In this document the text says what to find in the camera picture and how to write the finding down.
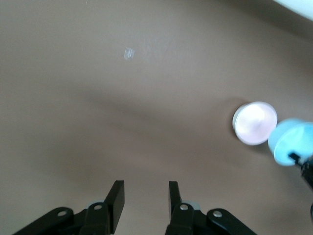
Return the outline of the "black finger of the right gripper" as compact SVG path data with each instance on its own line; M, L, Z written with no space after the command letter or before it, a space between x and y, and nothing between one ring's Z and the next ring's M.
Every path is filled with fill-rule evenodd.
M290 153L289 158L294 160L296 166L300 167L301 172L303 172L306 168L307 161L303 160L299 155L296 153Z
M302 165L302 178L313 189L313 157L308 158Z

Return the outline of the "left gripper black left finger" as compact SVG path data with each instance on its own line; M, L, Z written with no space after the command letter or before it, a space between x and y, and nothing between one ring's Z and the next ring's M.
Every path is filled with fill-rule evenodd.
M125 204L124 181L115 181L104 201L75 214L58 207L15 232L16 235L112 235Z

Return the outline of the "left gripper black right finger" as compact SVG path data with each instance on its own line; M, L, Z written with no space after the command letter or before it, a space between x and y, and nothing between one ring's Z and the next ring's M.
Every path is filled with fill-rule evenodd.
M229 211L212 209L204 214L198 207L183 201L179 185L169 182L170 223L167 235L254 235L255 232Z

